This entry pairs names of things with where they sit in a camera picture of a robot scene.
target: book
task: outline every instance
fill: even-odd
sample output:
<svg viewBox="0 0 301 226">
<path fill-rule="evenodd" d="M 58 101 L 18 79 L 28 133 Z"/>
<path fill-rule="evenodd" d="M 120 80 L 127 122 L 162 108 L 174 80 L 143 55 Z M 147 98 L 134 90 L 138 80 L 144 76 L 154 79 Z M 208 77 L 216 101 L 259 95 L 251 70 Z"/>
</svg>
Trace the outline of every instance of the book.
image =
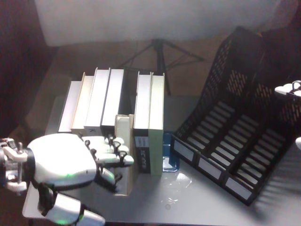
<svg viewBox="0 0 301 226">
<path fill-rule="evenodd" d="M 76 110 L 74 112 L 73 123 L 71 127 L 71 131 L 74 134 L 81 133 L 84 136 L 86 135 L 84 125 L 86 123 L 89 108 L 93 79 L 94 76 L 86 76 L 85 73 L 83 74 L 80 94 L 77 100 Z"/>
<path fill-rule="evenodd" d="M 163 164 L 164 74 L 153 75 L 150 92 L 149 147 L 150 173 L 162 174 Z"/>
<path fill-rule="evenodd" d="M 141 173 L 151 173 L 149 149 L 149 119 L 152 73 L 138 73 L 135 104 L 134 136 L 137 161 Z"/>
<path fill-rule="evenodd" d="M 98 70 L 98 68 L 96 68 L 86 123 L 84 126 L 87 136 L 102 135 L 100 126 L 103 118 L 109 77 L 110 70 Z"/>
<path fill-rule="evenodd" d="M 59 124 L 59 133 L 71 133 L 71 126 L 73 122 L 73 116 L 76 109 L 77 100 L 79 98 L 79 92 L 81 87 L 81 81 L 71 81 L 67 96 L 63 108 L 63 114 Z"/>
<path fill-rule="evenodd" d="M 121 105 L 121 92 L 123 89 L 123 73 L 122 69 L 111 69 L 107 96 L 104 105 L 103 118 L 101 122 L 101 130 L 103 136 L 114 134 L 115 116 L 123 114 Z"/>
<path fill-rule="evenodd" d="M 118 182 L 119 191 L 116 195 L 130 195 L 137 180 L 139 169 L 136 162 L 136 149 L 133 138 L 134 115 L 116 115 L 115 136 L 124 140 L 124 144 L 129 148 L 129 155 L 134 158 L 134 164 L 127 168 L 116 168 L 115 173 L 121 173 L 122 179 Z"/>
</svg>

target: brown floor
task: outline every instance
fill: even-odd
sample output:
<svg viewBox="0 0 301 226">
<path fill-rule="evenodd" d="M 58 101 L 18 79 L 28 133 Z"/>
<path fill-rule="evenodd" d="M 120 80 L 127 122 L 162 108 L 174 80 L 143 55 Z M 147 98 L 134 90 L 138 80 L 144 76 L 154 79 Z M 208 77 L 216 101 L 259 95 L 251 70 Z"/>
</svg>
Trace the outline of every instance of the brown floor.
<svg viewBox="0 0 301 226">
<path fill-rule="evenodd" d="M 197 64 L 179 66 L 168 72 L 171 93 L 173 96 L 199 96 L 206 81 L 217 48 L 226 36 L 219 36 L 207 40 L 177 42 L 175 44 L 202 56 L 205 61 Z M 149 42 L 100 42 L 83 45 L 61 47 L 49 68 L 43 83 L 38 91 L 35 102 L 26 122 L 30 126 L 32 137 L 42 136 L 45 132 L 51 108 L 56 96 L 67 92 L 69 81 L 80 80 L 83 72 L 93 75 L 95 68 L 114 68 L 131 57 L 136 49 L 139 51 Z M 165 48 L 166 64 L 181 57 L 181 53 Z M 156 54 L 150 49 L 137 58 L 132 67 L 156 69 Z M 130 73 L 128 84 L 130 91 L 136 91 L 137 73 Z M 18 127 L 10 137 L 21 140 L 26 144 L 26 135 L 23 128 Z M 13 222 L 11 225 L 27 225 L 22 216 L 22 207 L 25 195 L 20 197 L 8 191 L 0 191 L 2 206 L 7 208 L 1 211 L 0 224 Z M 35 225 L 46 225 L 44 221 L 37 221 Z"/>
</svg>

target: tripod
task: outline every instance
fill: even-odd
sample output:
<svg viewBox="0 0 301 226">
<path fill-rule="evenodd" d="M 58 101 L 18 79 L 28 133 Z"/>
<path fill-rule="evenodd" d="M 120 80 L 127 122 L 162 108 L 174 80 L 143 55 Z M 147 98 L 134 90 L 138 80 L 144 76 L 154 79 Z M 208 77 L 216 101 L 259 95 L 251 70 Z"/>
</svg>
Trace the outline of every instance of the tripod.
<svg viewBox="0 0 301 226">
<path fill-rule="evenodd" d="M 166 66 L 165 64 L 165 59 L 164 59 L 164 52 L 163 52 L 163 46 L 167 45 L 171 48 L 174 48 L 180 52 L 183 53 L 183 55 L 181 57 L 179 57 L 178 59 L 174 60 L 173 62 L 171 62 L 169 65 Z M 178 47 L 177 45 L 163 40 L 163 39 L 154 39 L 151 41 L 151 44 L 148 45 L 147 47 L 145 47 L 144 49 L 140 50 L 139 52 L 137 52 L 135 55 L 133 55 L 131 58 L 129 58 L 128 60 L 126 60 L 125 62 L 123 62 L 122 64 L 119 65 L 119 67 L 117 68 L 124 68 L 124 69 L 128 69 L 130 71 L 145 71 L 145 69 L 140 69 L 140 68 L 132 68 L 130 67 L 126 67 L 125 65 L 129 62 L 131 62 L 131 65 L 133 63 L 133 61 L 135 60 L 136 57 L 138 57 L 140 54 L 144 53 L 145 51 L 147 51 L 150 48 L 154 48 L 154 50 L 157 53 L 157 74 L 165 74 L 165 87 L 166 87 L 166 91 L 167 94 L 170 95 L 170 87 L 169 87 L 169 81 L 168 81 L 168 77 L 167 77 L 167 71 L 176 67 L 176 66 L 180 66 L 180 65 L 188 65 L 188 64 L 192 64 L 192 63 L 196 63 L 196 62 L 202 62 L 205 59 L 197 56 L 193 53 L 190 53 L 187 50 L 182 49 L 181 47 Z M 185 63 L 181 63 L 182 60 L 186 57 L 186 56 L 190 56 L 192 58 L 195 58 L 195 60 L 193 61 L 189 61 L 189 62 L 185 62 Z"/>
</svg>

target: black plastic magazine rack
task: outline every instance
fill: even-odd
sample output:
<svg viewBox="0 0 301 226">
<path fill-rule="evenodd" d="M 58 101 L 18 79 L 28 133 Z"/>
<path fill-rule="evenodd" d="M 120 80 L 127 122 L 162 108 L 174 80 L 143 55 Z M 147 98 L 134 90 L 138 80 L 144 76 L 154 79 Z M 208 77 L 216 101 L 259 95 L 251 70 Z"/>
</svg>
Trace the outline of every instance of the black plastic magazine rack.
<svg viewBox="0 0 301 226">
<path fill-rule="evenodd" d="M 237 28 L 219 47 L 196 108 L 171 150 L 250 205 L 300 131 L 301 109 L 274 95 L 262 37 Z"/>
</svg>

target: gray tabletop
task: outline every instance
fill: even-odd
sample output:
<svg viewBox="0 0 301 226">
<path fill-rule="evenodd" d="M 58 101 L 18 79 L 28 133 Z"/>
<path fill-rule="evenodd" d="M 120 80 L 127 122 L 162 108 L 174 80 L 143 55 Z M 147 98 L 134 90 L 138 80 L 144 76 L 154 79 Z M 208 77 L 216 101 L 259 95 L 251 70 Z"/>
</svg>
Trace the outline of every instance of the gray tabletop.
<svg viewBox="0 0 301 226">
<path fill-rule="evenodd" d="M 168 97 L 166 130 L 177 128 L 196 101 L 192 97 Z M 250 207 L 183 161 L 176 173 L 163 173 L 161 177 L 140 174 L 129 197 L 113 196 L 94 183 L 66 194 L 80 199 L 111 222 L 291 226 L 300 225 L 301 220 L 300 172 L 301 152 L 293 145 Z"/>
</svg>

